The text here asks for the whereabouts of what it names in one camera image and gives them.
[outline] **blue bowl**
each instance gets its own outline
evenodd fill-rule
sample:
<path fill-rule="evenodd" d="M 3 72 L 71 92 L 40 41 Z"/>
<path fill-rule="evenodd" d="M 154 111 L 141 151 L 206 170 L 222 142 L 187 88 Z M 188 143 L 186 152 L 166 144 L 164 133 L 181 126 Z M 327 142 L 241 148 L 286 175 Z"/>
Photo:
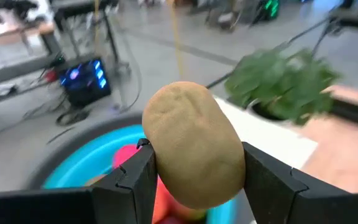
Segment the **blue bowl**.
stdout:
<path fill-rule="evenodd" d="M 44 182 L 44 188 L 84 186 L 91 178 L 105 174 L 111 170 L 112 157 L 122 146 L 137 144 L 144 138 L 142 126 L 139 124 L 119 128 L 99 136 L 86 143 L 69 155 L 53 170 Z M 208 224 L 234 223 L 236 203 L 233 200 L 208 210 Z"/>

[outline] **concrete floor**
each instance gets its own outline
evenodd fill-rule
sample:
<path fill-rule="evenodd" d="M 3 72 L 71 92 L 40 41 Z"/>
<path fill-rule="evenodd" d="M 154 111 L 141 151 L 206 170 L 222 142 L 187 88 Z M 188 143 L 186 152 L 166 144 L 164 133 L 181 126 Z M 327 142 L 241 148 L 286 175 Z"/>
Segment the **concrete floor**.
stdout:
<path fill-rule="evenodd" d="M 273 22 L 258 24 L 248 29 L 239 25 L 233 34 L 226 34 L 204 25 L 206 14 L 186 15 L 188 9 L 176 11 L 176 21 L 181 43 L 180 55 L 185 71 L 184 77 L 178 72 L 173 24 L 167 6 L 139 9 L 128 4 L 118 15 L 124 30 L 116 32 L 117 45 L 124 61 L 131 63 L 123 44 L 126 38 L 141 71 L 142 93 L 132 111 L 142 110 L 147 100 L 161 87 L 178 80 L 193 81 L 202 85 L 229 72 L 236 62 L 255 49 L 271 48 L 288 40 L 300 31 L 321 20 L 337 1 L 315 0 L 308 4 L 287 4 L 280 17 Z M 321 29 L 317 29 L 295 42 L 289 50 L 312 47 Z M 26 54 L 21 44 L 11 45 L 6 55 L 17 54 L 18 49 Z M 358 30 L 345 30 L 339 37 L 327 37 L 319 48 L 318 56 L 326 57 L 332 66 L 344 74 L 339 83 L 358 89 Z M 132 74 L 125 80 L 125 99 L 133 102 L 139 82 Z M 227 97 L 222 85 L 212 92 Z M 51 89 L 40 89 L 0 103 L 0 191 L 19 189 L 28 174 L 39 164 L 45 154 L 45 143 L 65 130 L 55 126 L 61 112 L 50 113 L 39 118 L 22 121 L 28 110 L 56 97 Z M 91 105 L 93 118 L 115 116 L 111 110 L 117 101 L 117 91 L 112 98 L 105 98 Z"/>

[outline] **potato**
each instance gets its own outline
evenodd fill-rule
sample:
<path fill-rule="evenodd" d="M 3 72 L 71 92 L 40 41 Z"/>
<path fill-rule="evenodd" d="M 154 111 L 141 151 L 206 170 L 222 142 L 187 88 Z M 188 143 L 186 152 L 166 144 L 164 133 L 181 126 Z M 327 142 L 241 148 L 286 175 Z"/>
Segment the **potato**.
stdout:
<path fill-rule="evenodd" d="M 176 82 L 150 99 L 142 117 L 157 170 L 182 205 L 207 209 L 244 187 L 242 143 L 212 94 L 192 82 Z"/>

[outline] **potted plant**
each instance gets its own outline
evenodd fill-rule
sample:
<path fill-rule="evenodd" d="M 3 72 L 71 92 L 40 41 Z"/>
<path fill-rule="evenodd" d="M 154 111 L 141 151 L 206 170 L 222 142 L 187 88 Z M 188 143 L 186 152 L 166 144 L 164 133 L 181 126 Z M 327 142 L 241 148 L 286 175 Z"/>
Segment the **potted plant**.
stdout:
<path fill-rule="evenodd" d="M 282 50 L 261 50 L 245 56 L 225 82 L 230 101 L 267 119 L 305 124 L 328 112 L 331 93 L 323 91 L 339 78 L 324 59 L 303 49 L 289 57 Z"/>

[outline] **plant pot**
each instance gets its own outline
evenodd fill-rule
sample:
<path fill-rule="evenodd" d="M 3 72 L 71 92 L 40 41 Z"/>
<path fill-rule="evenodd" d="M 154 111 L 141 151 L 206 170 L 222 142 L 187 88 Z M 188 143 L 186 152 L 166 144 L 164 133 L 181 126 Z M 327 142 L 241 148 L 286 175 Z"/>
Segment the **plant pot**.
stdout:
<path fill-rule="evenodd" d="M 285 121 L 286 119 L 280 118 L 278 116 L 275 116 L 274 114 L 272 114 L 271 112 L 269 112 L 265 107 L 262 106 L 262 104 L 258 101 L 258 100 L 254 100 L 252 101 L 247 109 L 257 115 L 262 117 L 263 119 L 267 119 L 269 121 L 273 121 L 273 122 L 282 122 Z"/>

